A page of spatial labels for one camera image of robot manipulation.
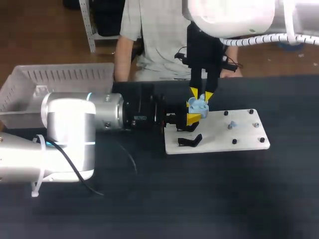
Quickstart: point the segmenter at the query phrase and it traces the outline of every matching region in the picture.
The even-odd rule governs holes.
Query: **cable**
[[[117,142],[117,144],[121,147],[121,149],[128,155],[128,157],[130,158],[133,166],[134,166],[134,170],[135,170],[135,174],[137,175],[138,174],[138,170],[137,170],[137,167],[136,167],[136,164],[135,164],[135,161],[133,159],[133,157],[131,156],[131,154],[123,147],[123,145],[121,145],[119,142]]]
[[[186,48],[187,46],[182,46],[179,50],[178,50],[178,53],[181,51],[181,49],[184,49]]]
[[[95,191],[93,188],[91,188],[83,179],[83,177],[81,176],[81,174],[79,173],[79,171],[76,169],[76,167],[74,166],[74,164],[72,163],[71,159],[69,158],[69,156],[64,152],[64,150],[57,145],[53,140],[45,138],[45,141],[52,144],[57,150],[59,150],[62,155],[65,157],[66,161],[68,161],[68,163],[70,164],[71,168],[73,169],[74,173],[76,174],[76,176],[79,178],[79,180],[81,181],[81,183],[90,191],[93,192],[95,194],[98,194],[100,196],[104,196],[103,193],[100,193],[98,191]]]
[[[178,52],[177,53],[180,53],[180,51],[181,51],[181,49],[184,49],[184,48],[186,48],[187,46],[182,46],[179,50],[178,50]]]
[[[43,162],[42,162],[42,166],[41,166],[41,169],[40,169],[40,173],[39,173],[39,177],[38,177],[38,181],[37,183],[32,183],[32,193],[31,193],[31,196],[32,197],[37,197],[39,196],[39,190],[40,190],[40,187],[41,187],[41,184],[42,184],[42,180],[43,180],[43,177],[44,177],[44,173],[45,173],[45,166],[44,166],[44,162],[45,162],[45,150],[46,150],[46,146],[45,146],[45,139],[42,135],[40,134],[37,134],[36,135],[36,138],[33,139],[33,142],[37,142],[37,140],[40,140],[40,143],[41,143],[41,152],[43,153]]]
[[[278,33],[278,34],[268,34],[262,36],[254,36],[245,39],[219,39],[226,46],[251,46],[263,43],[271,43],[271,42],[289,42],[289,37],[286,33]],[[301,35],[296,34],[296,42],[319,45],[319,37],[317,36],[309,36],[309,35]]]
[[[231,60],[231,61],[233,62],[233,63],[228,63],[228,64],[236,65],[236,66],[239,67],[240,69],[243,69],[243,68],[244,68],[244,66],[243,66],[242,64],[236,63],[233,59],[231,59],[229,56],[227,56],[226,53],[225,53],[225,56],[226,56],[229,60]]]

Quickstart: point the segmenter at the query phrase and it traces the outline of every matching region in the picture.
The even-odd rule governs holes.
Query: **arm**
[[[229,58],[231,58],[229,59],[229,63],[238,63],[238,47],[237,46],[229,46],[226,50],[226,55]],[[228,78],[228,77],[242,77],[240,68],[238,67],[236,72],[222,69],[220,73],[220,78]]]
[[[226,50],[226,55],[229,58],[231,58],[235,63],[238,63],[238,46],[229,46]]]
[[[120,36],[115,49],[114,78],[117,82],[128,81],[131,69],[133,41]]]
[[[115,49],[114,79],[128,81],[133,43],[141,36],[141,8],[139,0],[126,0],[122,16],[120,38]]]

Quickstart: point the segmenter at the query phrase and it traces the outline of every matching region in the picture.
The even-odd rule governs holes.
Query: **white plastic basket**
[[[110,93],[113,63],[16,66],[0,90],[7,128],[41,128],[41,103],[51,92]]]

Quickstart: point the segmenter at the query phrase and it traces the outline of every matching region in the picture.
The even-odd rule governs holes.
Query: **black bag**
[[[100,36],[117,36],[121,31],[125,0],[94,0],[93,19]]]
[[[100,36],[120,35],[123,13],[94,14],[94,22]]]

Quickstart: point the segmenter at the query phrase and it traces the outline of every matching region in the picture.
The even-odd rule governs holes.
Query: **black bracket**
[[[180,147],[197,147],[198,144],[202,141],[203,136],[199,134],[194,140],[190,140],[187,138],[178,138],[178,144]]]

